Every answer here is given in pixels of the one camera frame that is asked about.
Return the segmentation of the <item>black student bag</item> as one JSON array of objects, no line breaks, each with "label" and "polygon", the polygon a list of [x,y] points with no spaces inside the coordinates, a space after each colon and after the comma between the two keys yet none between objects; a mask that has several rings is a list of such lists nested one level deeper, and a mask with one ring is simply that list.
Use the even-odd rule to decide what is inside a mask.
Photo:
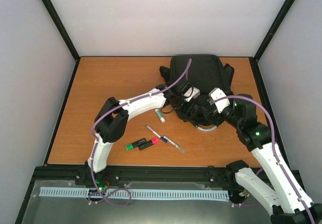
[{"label": "black student bag", "polygon": [[[231,90],[234,68],[229,64],[223,65],[219,57],[213,54],[192,54],[177,55],[172,57],[170,67],[161,66],[159,68],[161,77],[165,80],[166,86],[174,83],[180,75],[184,75],[173,87],[175,92],[182,92],[184,87],[191,85],[200,90],[200,95],[196,98],[201,102],[201,115],[199,117],[179,117],[184,122],[190,122],[201,131],[213,131],[221,123],[208,123],[202,114],[202,108],[213,105],[210,103],[209,93],[214,88],[220,88],[229,96]],[[170,105],[172,111],[177,102],[169,102],[162,108]]]}]

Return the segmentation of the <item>green white glue stick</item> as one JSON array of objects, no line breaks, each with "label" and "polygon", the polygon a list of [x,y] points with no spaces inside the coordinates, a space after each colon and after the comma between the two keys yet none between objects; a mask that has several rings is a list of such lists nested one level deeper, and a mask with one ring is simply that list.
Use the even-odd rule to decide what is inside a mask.
[{"label": "green white glue stick", "polygon": [[158,118],[160,119],[160,121],[162,122],[162,123],[165,123],[165,118],[164,118],[164,116],[163,116],[163,114],[162,114],[162,112],[159,110],[159,109],[155,109],[155,112],[156,112],[156,114],[158,115]]}]

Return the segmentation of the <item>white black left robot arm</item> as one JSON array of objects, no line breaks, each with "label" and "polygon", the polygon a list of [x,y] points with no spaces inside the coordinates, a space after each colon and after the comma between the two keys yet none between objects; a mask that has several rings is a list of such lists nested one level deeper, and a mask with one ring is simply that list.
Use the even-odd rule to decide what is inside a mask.
[{"label": "white black left robot arm", "polygon": [[169,102],[188,103],[200,95],[200,90],[188,85],[182,92],[175,92],[175,87],[159,85],[147,93],[129,98],[116,100],[108,98],[92,126],[94,146],[88,166],[87,179],[94,185],[104,181],[104,169],[111,148],[125,133],[126,125],[132,118],[147,111],[161,108]]}]

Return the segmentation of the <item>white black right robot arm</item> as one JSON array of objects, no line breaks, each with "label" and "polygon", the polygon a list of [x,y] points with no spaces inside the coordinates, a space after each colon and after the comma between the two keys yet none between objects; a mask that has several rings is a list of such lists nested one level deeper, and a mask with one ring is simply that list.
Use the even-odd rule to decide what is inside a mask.
[{"label": "white black right robot arm", "polygon": [[270,215],[271,223],[320,223],[321,204],[300,186],[275,141],[268,111],[249,95],[226,95],[219,88],[209,93],[209,105],[228,124],[260,163],[267,185],[243,161],[228,165],[231,180],[244,187]]}]

